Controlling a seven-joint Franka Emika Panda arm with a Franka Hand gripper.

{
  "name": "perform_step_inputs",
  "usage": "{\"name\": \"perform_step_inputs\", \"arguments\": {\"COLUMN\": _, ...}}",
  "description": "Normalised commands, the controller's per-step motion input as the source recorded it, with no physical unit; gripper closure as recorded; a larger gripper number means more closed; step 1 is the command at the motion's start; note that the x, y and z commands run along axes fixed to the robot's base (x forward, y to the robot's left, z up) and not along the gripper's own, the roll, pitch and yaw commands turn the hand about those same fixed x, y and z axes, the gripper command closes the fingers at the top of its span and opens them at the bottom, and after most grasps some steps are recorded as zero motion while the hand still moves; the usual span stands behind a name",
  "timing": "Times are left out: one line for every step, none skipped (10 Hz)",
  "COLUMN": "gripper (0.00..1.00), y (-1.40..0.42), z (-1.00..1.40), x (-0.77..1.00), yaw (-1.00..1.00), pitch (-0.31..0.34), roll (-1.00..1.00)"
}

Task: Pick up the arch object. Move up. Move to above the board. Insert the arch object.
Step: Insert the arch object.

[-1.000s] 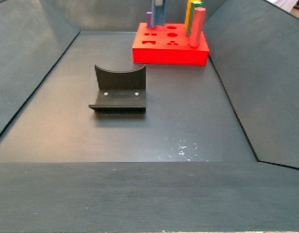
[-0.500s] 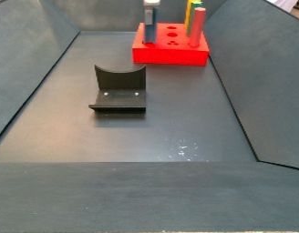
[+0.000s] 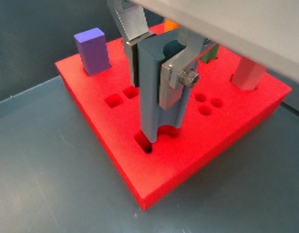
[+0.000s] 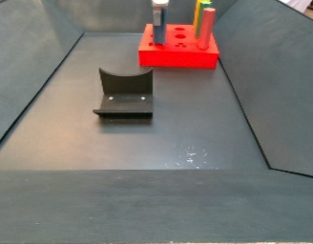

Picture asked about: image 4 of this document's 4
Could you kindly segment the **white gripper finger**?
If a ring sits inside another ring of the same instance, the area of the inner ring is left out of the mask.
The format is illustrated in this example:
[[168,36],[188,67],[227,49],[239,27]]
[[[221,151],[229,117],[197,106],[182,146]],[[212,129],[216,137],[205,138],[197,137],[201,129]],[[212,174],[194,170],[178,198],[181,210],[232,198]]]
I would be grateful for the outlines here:
[[169,4],[170,4],[170,0],[151,0],[153,23],[156,26],[162,25],[164,14]]

